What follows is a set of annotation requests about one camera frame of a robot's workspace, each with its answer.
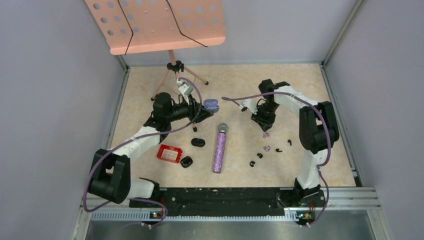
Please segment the purple earbud charging case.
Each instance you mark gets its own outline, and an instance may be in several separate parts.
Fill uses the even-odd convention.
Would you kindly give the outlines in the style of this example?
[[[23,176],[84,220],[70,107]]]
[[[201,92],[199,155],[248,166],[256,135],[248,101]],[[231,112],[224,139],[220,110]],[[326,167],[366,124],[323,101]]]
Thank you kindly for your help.
[[[213,98],[205,99],[203,101],[203,107],[206,110],[213,112],[214,114],[217,113],[220,109],[219,101],[217,99],[213,99]]]

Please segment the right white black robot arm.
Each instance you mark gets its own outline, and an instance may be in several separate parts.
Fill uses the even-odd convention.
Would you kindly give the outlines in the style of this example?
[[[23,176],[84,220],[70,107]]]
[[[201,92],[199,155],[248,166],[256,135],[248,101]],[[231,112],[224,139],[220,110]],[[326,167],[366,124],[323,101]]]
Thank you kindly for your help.
[[[301,172],[294,180],[293,200],[299,206],[307,206],[320,191],[319,169],[329,162],[331,149],[340,137],[334,107],[329,101],[309,99],[285,81],[273,83],[266,79],[258,89],[264,102],[249,109],[251,120],[264,132],[273,126],[279,106],[288,108],[298,117],[304,155]]]

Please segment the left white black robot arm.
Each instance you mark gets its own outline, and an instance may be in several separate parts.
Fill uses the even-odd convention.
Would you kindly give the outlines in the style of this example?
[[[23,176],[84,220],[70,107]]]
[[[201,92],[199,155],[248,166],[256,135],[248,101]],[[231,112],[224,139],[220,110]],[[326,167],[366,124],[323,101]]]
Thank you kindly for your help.
[[[172,132],[172,122],[187,118],[191,124],[197,124],[212,117],[214,112],[192,95],[187,100],[175,102],[166,92],[154,97],[152,107],[148,120],[135,135],[111,150],[101,148],[95,152],[86,194],[115,204],[132,198],[141,198],[149,207],[160,202],[161,194],[157,191],[156,182],[147,178],[132,179],[132,163],[164,141]]]

